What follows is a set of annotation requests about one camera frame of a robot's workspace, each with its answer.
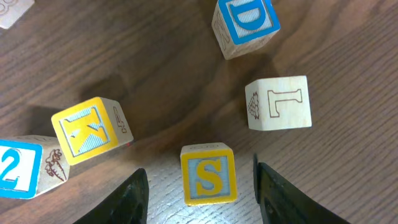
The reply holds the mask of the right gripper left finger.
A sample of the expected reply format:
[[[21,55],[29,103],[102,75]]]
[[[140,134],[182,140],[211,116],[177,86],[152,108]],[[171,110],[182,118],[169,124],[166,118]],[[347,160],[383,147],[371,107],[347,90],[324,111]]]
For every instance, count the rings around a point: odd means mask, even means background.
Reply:
[[[146,224],[149,183],[145,169],[139,168],[99,205],[78,219],[82,224]]]

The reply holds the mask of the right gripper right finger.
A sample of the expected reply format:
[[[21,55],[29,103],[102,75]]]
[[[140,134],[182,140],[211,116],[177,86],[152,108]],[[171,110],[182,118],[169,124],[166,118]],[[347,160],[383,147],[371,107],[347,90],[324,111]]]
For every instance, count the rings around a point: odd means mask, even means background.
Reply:
[[[264,223],[346,223],[253,157],[254,191]]]

